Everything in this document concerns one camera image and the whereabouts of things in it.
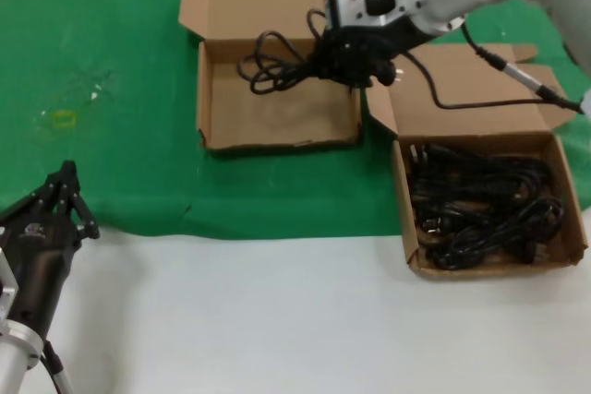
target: white table surface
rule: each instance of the white table surface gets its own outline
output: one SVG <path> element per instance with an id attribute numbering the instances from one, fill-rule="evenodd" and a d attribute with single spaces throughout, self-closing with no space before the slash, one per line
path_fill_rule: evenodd
<path id="1" fill-rule="evenodd" d="M 408 269 L 398 237 L 103 230 L 77 254 L 49 338 L 77 394 L 587 393 L 591 257 L 441 282 Z M 54 388 L 38 365 L 21 392 Z"/>

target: green cloth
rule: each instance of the green cloth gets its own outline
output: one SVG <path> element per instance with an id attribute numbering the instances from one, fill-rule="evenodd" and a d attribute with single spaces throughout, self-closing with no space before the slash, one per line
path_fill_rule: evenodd
<path id="1" fill-rule="evenodd" d="M 197 54 L 179 0 L 0 0 L 0 208 L 64 159 L 103 224 L 132 233 L 281 238 L 400 233 L 389 138 L 354 149 L 211 156 L 195 130 Z M 470 18 L 480 42 L 534 42 L 570 97 L 585 76 L 523 1 Z M 459 33 L 442 42 L 461 42 Z M 560 130 L 584 206 L 591 129 Z"/>

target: wire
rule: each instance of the wire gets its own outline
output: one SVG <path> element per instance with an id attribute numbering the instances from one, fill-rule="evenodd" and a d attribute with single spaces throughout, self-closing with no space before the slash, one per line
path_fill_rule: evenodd
<path id="1" fill-rule="evenodd" d="M 314 24 L 312 23 L 314 16 L 325 16 L 318 9 L 310 9 L 306 17 L 308 27 L 315 41 L 319 42 L 321 39 L 320 33 L 314 28 Z M 269 38 L 277 39 L 295 60 L 287 61 L 274 55 L 265 54 L 262 51 L 262 47 Z M 259 69 L 253 76 L 248 75 L 244 70 L 244 64 L 248 62 L 254 62 Z M 307 63 L 306 58 L 296 50 L 294 45 L 282 34 L 272 30 L 260 34 L 255 42 L 253 54 L 240 60 L 236 68 L 238 75 L 250 82 L 250 90 L 255 94 L 269 94 L 274 91 L 289 90 L 302 80 L 312 77 L 314 74 L 314 66 Z M 268 88 L 261 87 L 261 84 L 269 83 L 271 85 Z"/>
<path id="2" fill-rule="evenodd" d="M 254 94 L 289 90 L 307 78 L 329 79 L 349 88 L 370 87 L 372 76 L 385 85 L 394 82 L 393 47 L 388 39 L 372 33 L 320 33 L 312 22 L 314 16 L 326 17 L 318 9 L 308 11 L 306 20 L 314 36 L 310 54 L 304 56 L 281 33 L 268 30 L 256 39 L 253 53 L 236 64 L 238 75 L 250 83 Z M 290 59 L 265 53 L 263 45 L 269 39 L 279 41 Z M 257 71 L 247 74 L 245 68 L 253 62 Z"/>
<path id="3" fill-rule="evenodd" d="M 52 383 L 54 384 L 55 392 L 57 392 L 57 394 L 62 394 L 62 391 L 60 390 L 60 388 L 57 386 L 57 383 L 55 382 L 54 374 L 52 373 L 52 370 L 50 369 L 45 356 L 42 355 L 39 360 L 41 361 L 43 367 L 47 371 L 47 374 L 49 375 L 49 377 L 52 379 Z"/>
<path id="4" fill-rule="evenodd" d="M 462 25 L 462 33 L 470 47 L 472 47 L 476 54 L 486 60 L 491 66 L 495 67 L 499 71 L 502 71 L 504 67 L 507 66 L 507 61 L 502 59 L 500 56 L 493 54 L 486 50 L 485 48 L 478 46 L 470 32 L 468 31 L 467 25 L 464 23 Z M 431 94 L 431 98 L 433 102 L 443 110 L 466 110 L 466 109 L 474 109 L 474 108 L 492 108 L 498 106 L 512 106 L 512 105 L 527 105 L 527 104 L 549 104 L 549 105 L 556 105 L 560 106 L 561 108 L 566 108 L 577 113 L 583 113 L 581 110 L 581 106 L 579 103 L 574 103 L 571 101 L 567 101 L 566 99 L 561 98 L 556 93 L 554 93 L 548 87 L 542 87 L 542 91 L 546 94 L 549 94 L 550 97 L 547 100 L 541 99 L 522 99 L 522 100 L 510 100 L 510 101 L 485 101 L 480 103 L 459 103 L 450 105 L 447 103 L 442 103 L 437 92 L 437 87 L 435 85 L 435 81 L 431 76 L 430 72 L 428 71 L 427 67 L 423 65 L 414 55 L 410 53 L 402 53 L 402 55 L 408 59 L 413 65 L 418 68 L 421 72 L 423 77 L 428 83 L 428 88 Z"/>
<path id="5" fill-rule="evenodd" d="M 552 180 L 543 161 L 484 157 L 437 144 L 420 151 L 411 160 L 408 184 L 423 233 L 419 243 L 437 268 L 473 268 L 499 251 L 531 264 L 537 245 L 561 228 L 561 202 L 542 196 Z"/>

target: cardboard box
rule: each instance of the cardboard box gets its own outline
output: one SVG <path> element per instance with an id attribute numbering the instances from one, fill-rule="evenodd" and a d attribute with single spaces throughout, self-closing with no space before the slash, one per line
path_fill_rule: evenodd
<path id="1" fill-rule="evenodd" d="M 324 0 L 181 0 L 179 21 L 199 45 L 197 127 L 208 149 L 354 143 L 360 134 L 358 91 L 317 78 L 259 96 L 236 73 L 265 30 L 282 33 L 302 54 L 313 48 L 306 23 Z M 322 30 L 321 19 L 318 28 Z M 270 42 L 268 52 L 281 51 Z"/>
<path id="2" fill-rule="evenodd" d="M 532 45 L 485 45 L 505 59 L 520 63 L 524 71 L 561 91 L 547 66 L 525 63 L 536 55 Z M 443 103 L 469 103 L 532 99 L 535 94 L 512 78 L 490 68 L 467 45 L 423 45 L 413 54 L 427 67 Z M 442 110 L 430 95 L 418 69 L 402 57 L 396 59 L 397 81 L 389 88 L 376 84 L 367 91 L 372 115 L 398 135 L 393 146 L 394 181 L 403 228 L 408 266 L 430 276 L 480 276 L 537 271 L 576 265 L 587 241 L 573 179 L 560 141 L 552 129 L 573 118 L 573 112 L 551 105 L 516 105 L 468 110 Z M 483 154 L 520 154 L 545 160 L 554 174 L 550 192 L 560 197 L 565 219 L 559 235 L 548 245 L 549 260 L 531 266 L 512 257 L 491 257 L 476 269 L 443 271 L 425 257 L 416 237 L 406 173 L 413 144 L 445 143 Z"/>

